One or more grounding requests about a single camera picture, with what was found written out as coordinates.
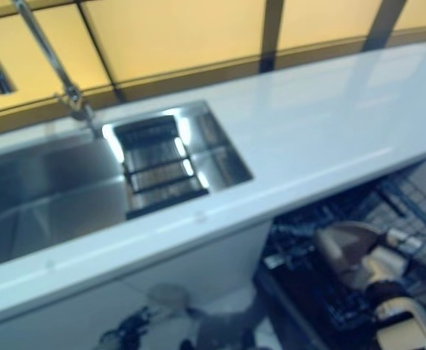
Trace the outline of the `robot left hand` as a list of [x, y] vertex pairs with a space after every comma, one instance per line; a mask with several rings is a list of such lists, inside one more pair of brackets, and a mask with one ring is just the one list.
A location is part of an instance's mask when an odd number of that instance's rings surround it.
[[145, 306], [125, 318], [112, 330], [106, 331], [95, 349], [140, 349], [154, 313]]

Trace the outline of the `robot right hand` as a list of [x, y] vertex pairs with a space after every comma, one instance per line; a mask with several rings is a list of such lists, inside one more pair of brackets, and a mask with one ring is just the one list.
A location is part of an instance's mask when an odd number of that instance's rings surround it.
[[382, 240], [364, 256], [362, 286], [367, 289], [376, 282], [401, 281], [408, 261], [424, 243], [399, 229], [391, 228], [382, 234]]

